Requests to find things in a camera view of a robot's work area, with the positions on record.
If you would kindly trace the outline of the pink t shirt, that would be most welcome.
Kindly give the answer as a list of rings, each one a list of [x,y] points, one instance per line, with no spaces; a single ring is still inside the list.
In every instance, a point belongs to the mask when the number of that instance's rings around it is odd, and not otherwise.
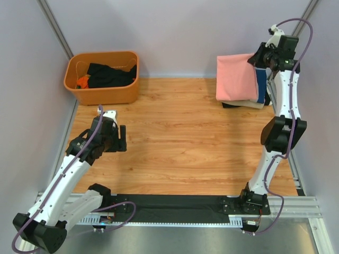
[[[254,66],[248,63],[253,53],[217,57],[216,100],[244,101],[258,99]]]

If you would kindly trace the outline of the orange plastic basket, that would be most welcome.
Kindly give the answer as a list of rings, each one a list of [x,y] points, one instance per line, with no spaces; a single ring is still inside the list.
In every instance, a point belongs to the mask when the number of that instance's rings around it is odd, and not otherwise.
[[[91,63],[130,71],[136,67],[136,78],[128,86],[78,89],[77,81],[87,74]],[[133,103],[139,95],[139,56],[134,51],[88,52],[73,56],[67,66],[64,87],[81,105]]]

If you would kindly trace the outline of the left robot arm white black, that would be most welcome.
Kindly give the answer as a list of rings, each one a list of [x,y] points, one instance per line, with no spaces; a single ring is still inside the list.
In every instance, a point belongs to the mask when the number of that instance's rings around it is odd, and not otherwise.
[[[56,176],[39,200],[27,213],[14,217],[19,237],[47,253],[55,253],[68,231],[88,213],[108,211],[111,191],[100,184],[91,185],[73,204],[66,205],[66,201],[96,159],[105,152],[126,149],[126,127],[117,125],[116,112],[95,117],[90,129],[70,142]]]

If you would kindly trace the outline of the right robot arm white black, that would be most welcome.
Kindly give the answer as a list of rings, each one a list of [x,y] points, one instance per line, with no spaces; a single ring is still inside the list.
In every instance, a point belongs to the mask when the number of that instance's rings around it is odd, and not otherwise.
[[[282,35],[276,41],[261,43],[248,63],[270,69],[276,87],[275,116],[261,133],[262,157],[254,176],[239,197],[239,209],[247,214],[267,214],[269,185],[280,161],[291,150],[307,128],[298,109],[297,85],[300,62],[295,60],[298,37]]]

